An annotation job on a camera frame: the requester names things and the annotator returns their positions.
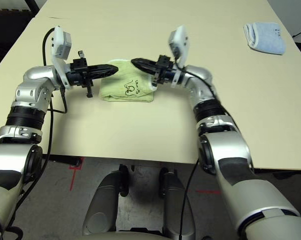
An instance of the red tape mark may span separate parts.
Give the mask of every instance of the red tape mark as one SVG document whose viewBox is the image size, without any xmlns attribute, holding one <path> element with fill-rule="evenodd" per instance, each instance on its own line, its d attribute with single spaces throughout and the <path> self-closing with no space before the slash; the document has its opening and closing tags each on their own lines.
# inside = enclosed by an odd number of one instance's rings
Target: red tape mark
<svg viewBox="0 0 301 240">
<path fill-rule="evenodd" d="M 200 194 L 221 194 L 221 191 L 215 190 L 195 190 L 195 192 Z"/>
<path fill-rule="evenodd" d="M 79 166 L 69 166 L 69 168 L 68 168 L 68 169 L 74 170 L 74 172 L 72 174 L 71 182 L 70 182 L 69 191 L 71 191 L 73 189 L 76 171 L 82 169 L 82 165 L 83 165 L 84 159 L 85 159 L 85 157 L 83 157 L 83 156 L 80 158 L 81 164 Z"/>
</svg>

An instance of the metal bracket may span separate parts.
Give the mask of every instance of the metal bracket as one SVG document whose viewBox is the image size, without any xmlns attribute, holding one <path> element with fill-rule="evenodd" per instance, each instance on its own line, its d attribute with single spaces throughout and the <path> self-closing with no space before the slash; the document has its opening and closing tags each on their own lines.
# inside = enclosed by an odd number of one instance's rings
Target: metal bracket
<svg viewBox="0 0 301 240">
<path fill-rule="evenodd" d="M 206 117 L 200 120 L 196 124 L 196 129 L 198 129 L 199 127 L 212 128 L 212 127 L 219 127 L 219 126 L 229 126 L 233 128 L 236 132 L 240 133 L 232 117 L 228 115 L 215 115 L 215 116 Z"/>
</svg>

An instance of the floor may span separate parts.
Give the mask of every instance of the floor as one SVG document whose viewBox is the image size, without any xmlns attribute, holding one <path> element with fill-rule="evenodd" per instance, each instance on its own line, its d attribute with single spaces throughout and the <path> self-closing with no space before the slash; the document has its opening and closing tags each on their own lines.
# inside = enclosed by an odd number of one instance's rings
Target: floor
<svg viewBox="0 0 301 240">
<path fill-rule="evenodd" d="M 24 232 L 23 240 L 71 240 L 81 235 L 90 201 L 101 180 L 119 164 L 130 171 L 127 197 L 119 197 L 116 227 L 129 230 L 147 227 L 161 230 L 164 202 L 158 197 L 158 175 L 162 167 L 177 170 L 186 185 L 193 166 L 181 163 L 139 160 L 85 158 L 80 170 L 50 162 L 37 186 L 16 213 L 15 226 Z M 278 180 L 272 173 L 259 173 L 273 183 L 301 213 L 301 174 Z M 199 167 L 193 176 L 188 197 L 196 224 L 196 239 L 209 235 L 214 240 L 237 240 L 214 176 Z M 5 240 L 15 239 L 11 233 Z"/>
</svg>

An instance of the black cable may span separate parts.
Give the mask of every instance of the black cable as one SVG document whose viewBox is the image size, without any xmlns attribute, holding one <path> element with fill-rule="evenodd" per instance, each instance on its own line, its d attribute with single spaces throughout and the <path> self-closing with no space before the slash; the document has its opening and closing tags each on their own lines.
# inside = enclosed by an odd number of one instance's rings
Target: black cable
<svg viewBox="0 0 301 240">
<path fill-rule="evenodd" d="M 181 213 L 180 213 L 180 227 L 179 227 L 179 240 L 182 240 L 182 232 L 183 232 L 183 216 L 184 216 L 184 208 L 185 208 L 185 203 L 186 203 L 186 198 L 187 198 L 187 192 L 189 190 L 189 186 L 192 180 L 192 177 L 194 175 L 194 172 L 196 170 L 197 165 L 199 164 L 199 159 L 197 159 L 194 168 L 191 171 L 191 174 L 188 178 L 187 186 L 185 188 L 184 192 L 184 198 L 182 200 L 182 207 L 181 207 Z"/>
<path fill-rule="evenodd" d="M 65 87 L 62 86 L 60 88 L 60 96 L 61 96 L 61 99 L 62 99 L 62 103 L 64 104 L 64 111 L 61 111 L 61 110 L 57 110 L 57 109 L 47 109 L 47 111 L 50 111 L 50 112 L 55 112 L 55 113 L 59 113 L 59 114 L 67 114 L 67 111 L 68 111 L 68 108 L 67 108 L 67 102 L 66 102 L 66 97 L 65 97 Z"/>
<path fill-rule="evenodd" d="M 46 40 L 48 38 L 48 36 L 50 35 L 51 32 L 54 31 L 54 28 L 51 28 L 46 35 L 44 36 L 43 42 L 42 42 L 42 61 L 43 61 L 43 65 L 46 66 L 46 55 L 45 55 L 45 43 Z M 50 156 L 51 156 L 51 148 L 52 148 L 52 140 L 53 140 L 53 122 L 54 122 L 54 108 L 53 108 L 53 103 L 52 103 L 52 99 L 50 99 L 50 103 L 49 103 L 49 107 L 52 110 L 50 112 L 50 127 L 49 127 L 49 140 L 48 140 L 48 148 L 47 148 L 47 155 L 45 158 L 45 162 L 42 166 L 42 168 L 40 169 L 40 172 L 38 174 L 38 177 L 31 183 L 31 185 L 29 186 L 29 188 L 26 190 L 26 192 L 22 195 L 22 197 L 19 199 L 19 201 L 16 204 L 16 208 L 15 208 L 15 212 L 17 211 L 17 209 L 21 206 L 21 204 L 23 203 L 23 201 L 25 200 L 25 198 L 30 194 L 31 190 L 35 187 L 35 185 L 37 184 L 37 182 L 39 181 L 39 179 L 41 178 L 47 163 L 50 160 Z"/>
<path fill-rule="evenodd" d="M 176 65 L 176 67 L 178 68 L 178 70 L 180 70 L 181 72 L 183 72 L 183 73 L 185 73 L 185 74 L 189 74 L 189 75 L 191 75 L 191 76 L 193 76 L 193 77 L 195 77 L 195 78 L 200 79 L 200 80 L 208 87 L 208 89 L 209 89 L 211 95 L 212 95 L 212 96 L 214 97 L 214 99 L 218 102 L 218 104 L 219 104 L 219 106 L 222 108 L 222 110 L 223 110 L 228 116 L 230 116 L 230 117 L 232 118 L 232 120 L 233 120 L 233 122 L 234 122 L 236 128 L 240 131 L 239 127 L 237 126 L 237 124 L 236 124 L 236 122 L 235 122 L 235 119 L 234 119 L 234 118 L 232 117 L 232 115 L 226 110 L 226 108 L 222 105 L 222 103 L 217 99 L 217 97 L 216 97 L 216 95 L 215 95 L 215 93 L 214 93 L 214 91 L 213 91 L 213 89 L 212 89 L 212 86 L 209 85 L 209 84 L 208 84 L 203 78 L 201 78 L 200 76 L 198 76 L 198 75 L 196 75 L 196 74 L 194 74 L 194 73 L 191 73 L 191 72 L 189 72 L 189 71 L 186 71 L 184 68 L 181 68 L 181 67 L 178 65 L 178 63 L 177 63 L 177 58 L 175 58 L 175 65 Z"/>
<path fill-rule="evenodd" d="M 297 36 L 300 35 L 300 34 L 301 34 L 301 32 L 300 32 L 300 33 L 297 33 L 296 35 L 293 35 L 292 38 L 295 38 L 295 37 L 297 37 Z"/>
<path fill-rule="evenodd" d="M 17 226 L 8 226 L 5 231 L 16 234 L 17 238 L 15 240 L 21 240 L 24 235 L 23 231 Z"/>
<path fill-rule="evenodd" d="M 46 52 L 45 52 L 45 45 L 46 45 L 46 40 L 49 37 L 49 35 L 54 32 L 54 27 L 52 27 L 48 32 L 45 34 L 44 39 L 42 40 L 42 45 L 41 45 L 41 52 L 42 52 L 42 63 L 44 66 L 46 66 Z"/>
</svg>

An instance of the table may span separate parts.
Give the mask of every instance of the table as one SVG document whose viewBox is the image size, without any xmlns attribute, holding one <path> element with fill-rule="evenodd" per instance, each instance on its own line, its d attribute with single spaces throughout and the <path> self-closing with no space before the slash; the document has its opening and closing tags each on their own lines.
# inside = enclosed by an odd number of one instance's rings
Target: table
<svg viewBox="0 0 301 240">
<path fill-rule="evenodd" d="M 243 26 L 256 21 L 280 24 L 287 45 L 283 56 L 247 46 Z M 83 50 L 88 64 L 96 65 L 171 56 L 168 37 L 181 24 L 190 39 L 186 63 L 212 72 L 255 167 L 301 170 L 301 53 L 266 0 L 48 0 L 0 64 L 0 127 L 24 72 L 43 64 L 42 40 L 51 27 L 60 25 L 71 34 L 68 63 Z M 66 92 L 69 112 L 54 114 L 52 154 L 196 161 L 196 122 L 185 90 L 164 85 L 151 103 L 106 102 L 98 98 L 99 84 L 94 80 L 94 98 L 81 87 Z M 59 92 L 53 104 L 63 109 Z M 49 119 L 48 113 L 40 144 L 44 152 Z"/>
</svg>

